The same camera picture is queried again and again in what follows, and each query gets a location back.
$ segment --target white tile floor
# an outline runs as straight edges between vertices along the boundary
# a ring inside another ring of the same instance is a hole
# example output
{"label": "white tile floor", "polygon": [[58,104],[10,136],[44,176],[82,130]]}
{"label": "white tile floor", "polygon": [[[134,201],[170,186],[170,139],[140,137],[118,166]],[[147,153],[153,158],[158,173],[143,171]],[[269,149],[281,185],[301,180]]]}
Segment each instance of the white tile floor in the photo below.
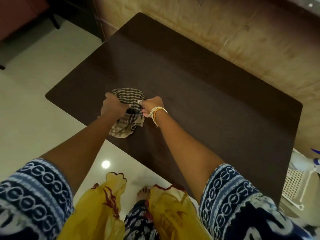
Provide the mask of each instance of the white tile floor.
{"label": "white tile floor", "polygon": [[[6,61],[6,69],[0,71],[0,181],[85,127],[49,102],[45,94],[99,47],[101,40],[68,21],[58,20],[59,30],[50,20],[43,20],[0,45],[0,64]],[[111,163],[108,169],[101,166],[104,160]],[[105,141],[75,202],[94,183],[103,182],[107,172],[121,172],[127,178],[121,198],[122,219],[143,186],[170,185]]]}

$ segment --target bracelet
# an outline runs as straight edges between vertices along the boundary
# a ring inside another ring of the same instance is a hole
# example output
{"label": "bracelet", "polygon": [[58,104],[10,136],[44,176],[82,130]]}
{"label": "bracelet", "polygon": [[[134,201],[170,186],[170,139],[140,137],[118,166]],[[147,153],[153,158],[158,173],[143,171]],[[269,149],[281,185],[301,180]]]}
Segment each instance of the bracelet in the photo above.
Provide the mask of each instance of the bracelet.
{"label": "bracelet", "polygon": [[159,109],[163,109],[166,113],[168,113],[164,108],[162,108],[162,107],[154,107],[151,111],[150,111],[150,113],[148,114],[148,118],[152,118],[152,120],[153,120],[153,122],[155,123],[155,125],[157,126],[157,127],[159,127],[159,125],[157,124],[157,121],[156,121],[156,117],[155,117],[155,115],[156,115],[156,112],[159,110]]}

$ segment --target bare foot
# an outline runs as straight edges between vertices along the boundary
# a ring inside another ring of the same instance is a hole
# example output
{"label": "bare foot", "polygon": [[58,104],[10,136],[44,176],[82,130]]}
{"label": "bare foot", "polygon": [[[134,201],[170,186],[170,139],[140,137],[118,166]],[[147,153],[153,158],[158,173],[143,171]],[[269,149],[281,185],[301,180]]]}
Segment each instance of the bare foot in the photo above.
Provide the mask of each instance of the bare foot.
{"label": "bare foot", "polygon": [[137,202],[139,200],[147,200],[150,196],[150,187],[145,186],[137,193]]}

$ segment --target sleeve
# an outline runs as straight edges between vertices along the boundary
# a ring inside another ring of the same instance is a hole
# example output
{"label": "sleeve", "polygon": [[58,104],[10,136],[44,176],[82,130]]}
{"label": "sleeve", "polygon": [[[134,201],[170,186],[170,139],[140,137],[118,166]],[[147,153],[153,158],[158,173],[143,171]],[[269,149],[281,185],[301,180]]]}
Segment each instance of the sleeve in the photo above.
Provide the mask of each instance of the sleeve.
{"label": "sleeve", "polygon": [[56,166],[38,158],[0,183],[0,238],[55,239],[73,213],[73,196]]}
{"label": "sleeve", "polygon": [[313,239],[228,164],[220,165],[208,180],[199,216],[217,240]]}

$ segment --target chair leg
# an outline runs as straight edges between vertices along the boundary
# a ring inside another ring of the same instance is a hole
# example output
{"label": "chair leg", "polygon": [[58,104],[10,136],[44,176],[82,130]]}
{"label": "chair leg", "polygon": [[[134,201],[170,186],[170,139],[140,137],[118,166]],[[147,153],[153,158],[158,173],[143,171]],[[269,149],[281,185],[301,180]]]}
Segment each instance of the chair leg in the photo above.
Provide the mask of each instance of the chair leg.
{"label": "chair leg", "polygon": [[60,26],[57,23],[57,20],[54,18],[53,12],[51,12],[51,11],[49,11],[49,18],[50,18],[51,22],[53,23],[53,25],[55,26],[55,28],[60,29]]}

